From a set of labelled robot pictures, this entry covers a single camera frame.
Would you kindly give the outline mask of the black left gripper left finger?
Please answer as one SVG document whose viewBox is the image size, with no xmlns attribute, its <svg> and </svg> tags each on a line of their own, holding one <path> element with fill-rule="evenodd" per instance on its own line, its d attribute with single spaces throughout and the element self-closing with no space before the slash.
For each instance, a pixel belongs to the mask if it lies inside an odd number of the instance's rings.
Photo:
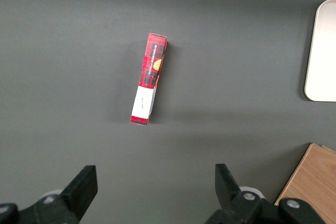
<svg viewBox="0 0 336 224">
<path fill-rule="evenodd" d="M 96 166 L 86 165 L 58 194 L 22 210 L 14 203 L 1 204 L 1 223 L 79 223 L 97 192 Z"/>
</svg>

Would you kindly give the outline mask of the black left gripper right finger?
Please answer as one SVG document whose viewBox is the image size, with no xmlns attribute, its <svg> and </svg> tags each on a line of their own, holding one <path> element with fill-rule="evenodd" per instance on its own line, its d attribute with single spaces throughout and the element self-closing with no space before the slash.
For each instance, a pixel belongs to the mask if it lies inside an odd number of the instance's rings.
<svg viewBox="0 0 336 224">
<path fill-rule="evenodd" d="M 206 223 L 323 223 L 306 201 L 284 198 L 278 205 L 241 190 L 225 164 L 215 165 L 215 191 L 221 206 Z"/>
</svg>

